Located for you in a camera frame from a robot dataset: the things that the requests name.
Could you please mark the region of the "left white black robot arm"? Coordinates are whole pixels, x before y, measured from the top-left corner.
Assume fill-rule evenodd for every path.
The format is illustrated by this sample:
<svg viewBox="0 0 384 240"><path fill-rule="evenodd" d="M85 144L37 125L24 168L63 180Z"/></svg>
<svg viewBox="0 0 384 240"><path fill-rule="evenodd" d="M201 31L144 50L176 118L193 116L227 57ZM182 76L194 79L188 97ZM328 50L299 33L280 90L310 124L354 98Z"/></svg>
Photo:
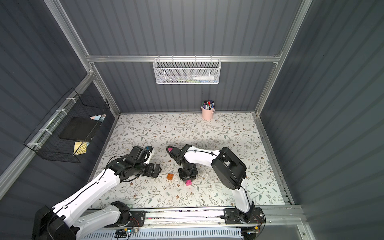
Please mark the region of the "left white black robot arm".
<svg viewBox="0 0 384 240"><path fill-rule="evenodd" d="M129 154L111 158L105 169L79 191L51 208L39 209L35 214L32 239L79 240L105 226L137 225L138 220L121 201L88 215L84 212L120 183L140 176L157 178L162 169L150 162L153 150L151 146L135 146Z"/></svg>

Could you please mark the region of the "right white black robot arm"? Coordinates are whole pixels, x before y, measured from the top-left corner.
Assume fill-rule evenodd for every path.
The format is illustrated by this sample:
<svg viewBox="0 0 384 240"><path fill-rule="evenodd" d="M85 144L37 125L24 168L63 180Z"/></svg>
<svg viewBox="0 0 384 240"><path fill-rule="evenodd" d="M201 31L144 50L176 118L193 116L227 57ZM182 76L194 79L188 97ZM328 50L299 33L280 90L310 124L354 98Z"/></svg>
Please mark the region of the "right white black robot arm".
<svg viewBox="0 0 384 240"><path fill-rule="evenodd" d="M191 183L198 176L197 164L210 167L220 182L230 189L235 199L235 213L226 219L233 222L249 223L253 217L255 204L245 187L246 165L227 147L221 150L203 150L192 145L182 149L168 146L167 153L180 166L180 179Z"/></svg>

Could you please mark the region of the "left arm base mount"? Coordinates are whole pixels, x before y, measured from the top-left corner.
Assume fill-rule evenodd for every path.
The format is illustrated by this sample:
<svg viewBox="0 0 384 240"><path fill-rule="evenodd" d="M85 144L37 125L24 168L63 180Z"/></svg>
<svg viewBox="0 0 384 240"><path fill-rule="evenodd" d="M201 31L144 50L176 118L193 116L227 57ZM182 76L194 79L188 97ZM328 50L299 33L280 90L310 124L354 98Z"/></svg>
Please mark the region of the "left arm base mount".
<svg viewBox="0 0 384 240"><path fill-rule="evenodd" d="M146 211L130 211L129 217L123 217L124 222L118 220L116 223L107 225L105 228L134 228L143 227L146 217Z"/></svg>

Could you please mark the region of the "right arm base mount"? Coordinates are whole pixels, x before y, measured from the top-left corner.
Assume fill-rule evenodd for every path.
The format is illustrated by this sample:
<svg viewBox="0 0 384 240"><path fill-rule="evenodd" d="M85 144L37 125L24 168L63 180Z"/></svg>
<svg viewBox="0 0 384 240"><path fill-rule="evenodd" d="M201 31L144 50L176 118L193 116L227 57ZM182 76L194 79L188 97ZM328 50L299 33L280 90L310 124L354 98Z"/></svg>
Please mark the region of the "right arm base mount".
<svg viewBox="0 0 384 240"><path fill-rule="evenodd" d="M220 216L226 224L256 224L262 225L266 222L266 215L261 208L252 207L246 213L237 208L224 209L224 215Z"/></svg>

